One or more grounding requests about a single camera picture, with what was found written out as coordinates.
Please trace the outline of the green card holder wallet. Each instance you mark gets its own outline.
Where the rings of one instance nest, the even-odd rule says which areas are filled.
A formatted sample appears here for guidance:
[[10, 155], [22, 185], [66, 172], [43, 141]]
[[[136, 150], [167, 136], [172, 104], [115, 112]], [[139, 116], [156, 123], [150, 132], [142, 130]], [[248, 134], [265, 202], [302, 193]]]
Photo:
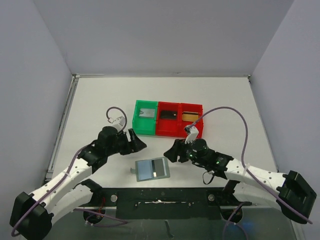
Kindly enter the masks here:
[[136, 176], [137, 182], [170, 178], [170, 169], [166, 157], [138, 160], [130, 173]]

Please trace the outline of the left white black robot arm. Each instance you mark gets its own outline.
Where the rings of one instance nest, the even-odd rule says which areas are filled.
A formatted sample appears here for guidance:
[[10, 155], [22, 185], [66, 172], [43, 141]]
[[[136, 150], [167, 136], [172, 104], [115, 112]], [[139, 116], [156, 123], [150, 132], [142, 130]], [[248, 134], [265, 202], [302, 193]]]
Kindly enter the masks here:
[[120, 130], [105, 126], [97, 139], [79, 149], [69, 166], [49, 182], [31, 193], [22, 192], [14, 201], [9, 224], [12, 237], [22, 235], [27, 240], [42, 240], [54, 222], [85, 204], [95, 206], [102, 199], [102, 187], [91, 180], [110, 156], [140, 152], [147, 145], [132, 128]]

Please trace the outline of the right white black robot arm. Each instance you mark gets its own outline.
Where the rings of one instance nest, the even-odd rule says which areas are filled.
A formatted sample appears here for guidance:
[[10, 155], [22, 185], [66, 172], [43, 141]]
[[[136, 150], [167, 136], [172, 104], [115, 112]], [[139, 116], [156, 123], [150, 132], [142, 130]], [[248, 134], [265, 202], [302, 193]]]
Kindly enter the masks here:
[[210, 149], [202, 138], [193, 142], [176, 139], [163, 155], [172, 163], [190, 161], [215, 177], [227, 180], [232, 185], [222, 192], [227, 204], [239, 201], [269, 206], [296, 223], [310, 223], [317, 194], [296, 171], [272, 172], [243, 164], [230, 155]]

